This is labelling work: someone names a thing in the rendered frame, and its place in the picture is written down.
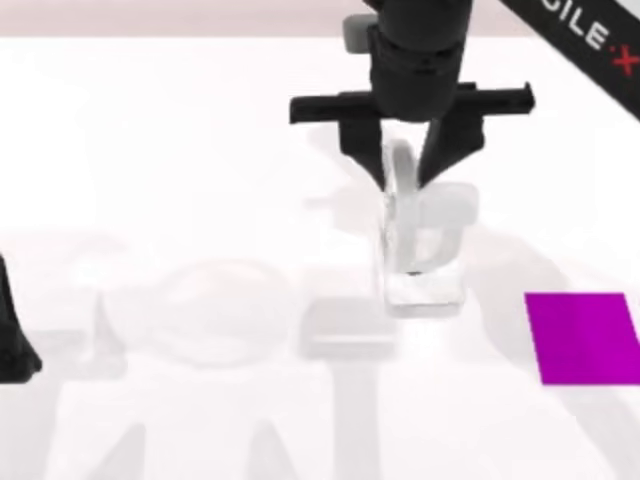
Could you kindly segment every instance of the red symbol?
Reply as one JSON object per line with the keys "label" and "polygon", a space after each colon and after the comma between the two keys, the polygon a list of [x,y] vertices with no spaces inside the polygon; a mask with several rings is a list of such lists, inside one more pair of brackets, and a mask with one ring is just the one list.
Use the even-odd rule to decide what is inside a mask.
{"label": "red symbol", "polygon": [[640,63],[640,57],[629,53],[629,45],[622,45],[622,56],[613,59],[614,65],[624,68],[624,73],[627,77],[633,75],[632,67],[637,63]]}

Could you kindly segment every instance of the white surface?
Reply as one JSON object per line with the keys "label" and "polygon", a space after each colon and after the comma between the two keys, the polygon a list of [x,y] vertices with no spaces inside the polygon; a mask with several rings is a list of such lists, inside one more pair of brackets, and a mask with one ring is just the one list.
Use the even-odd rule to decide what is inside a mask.
{"label": "white surface", "polygon": [[[287,121],[293,95],[366,87],[366,59],[338,40],[48,39],[3,40],[0,65],[0,245],[49,366],[0,392],[6,478],[107,478],[90,471],[142,423],[146,479],[372,480],[374,459],[344,444],[370,440],[376,418],[385,480],[638,478],[635,390],[543,389],[522,316],[525,290],[640,283],[640,126],[550,48],[469,45],[465,80],[531,81],[538,107],[487,120],[486,149],[443,177],[480,192],[462,314],[382,339],[360,319],[399,351],[380,367],[377,416],[354,387],[371,360],[337,371],[335,405],[374,412],[355,424],[334,411],[327,361],[298,355],[298,332],[312,298],[370,292],[380,197],[336,154],[334,127]],[[74,382],[66,350],[35,332],[90,332],[96,287],[129,368]],[[348,334],[332,322],[334,339]],[[42,389],[58,377],[55,404]],[[47,408],[57,425],[25,433],[20,419]],[[29,449],[8,454],[17,439]],[[49,463],[29,476],[35,444]],[[137,445],[111,460],[116,478],[137,478]]]}

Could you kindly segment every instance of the purple mat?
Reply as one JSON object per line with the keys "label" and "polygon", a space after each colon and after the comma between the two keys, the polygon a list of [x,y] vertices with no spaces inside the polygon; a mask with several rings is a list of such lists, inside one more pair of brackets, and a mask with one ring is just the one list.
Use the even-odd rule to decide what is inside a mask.
{"label": "purple mat", "polygon": [[640,385],[640,343],[622,293],[527,293],[544,385]]}

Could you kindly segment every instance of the white table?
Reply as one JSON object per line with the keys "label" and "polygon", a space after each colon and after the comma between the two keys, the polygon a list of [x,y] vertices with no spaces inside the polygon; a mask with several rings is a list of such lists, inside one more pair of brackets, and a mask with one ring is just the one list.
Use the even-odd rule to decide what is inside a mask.
{"label": "white table", "polygon": [[[335,126],[289,126],[288,101],[366,88],[366,59],[339,40],[47,39],[3,40],[0,65],[0,250],[49,366],[0,391],[0,477],[106,478],[90,472],[141,424],[104,466],[115,478],[339,478],[330,370],[298,356],[298,331],[313,298],[370,293],[380,198],[337,154]],[[463,76],[530,81],[538,107],[488,119],[485,150],[442,178],[480,191],[465,255],[475,285],[495,288],[485,315],[472,292],[458,318],[402,325],[401,354],[380,367],[380,478],[637,478],[637,393],[542,388],[521,302],[563,282],[637,290],[640,126],[535,40],[473,39]],[[416,146],[424,133],[388,132]],[[98,287],[128,370],[75,382],[66,347],[46,348],[41,331],[90,333]],[[220,359],[242,340],[260,361],[198,370],[151,348],[163,335]],[[339,402],[369,399],[352,389]],[[56,425],[44,413],[31,434],[19,425],[47,409]],[[20,435],[39,457],[6,453]]]}

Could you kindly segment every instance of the magenta pad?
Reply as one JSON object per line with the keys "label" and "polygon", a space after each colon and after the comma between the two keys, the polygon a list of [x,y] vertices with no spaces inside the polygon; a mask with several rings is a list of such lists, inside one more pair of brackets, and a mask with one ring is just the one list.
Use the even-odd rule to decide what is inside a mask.
{"label": "magenta pad", "polygon": [[640,343],[622,293],[527,293],[544,385],[639,385]]}

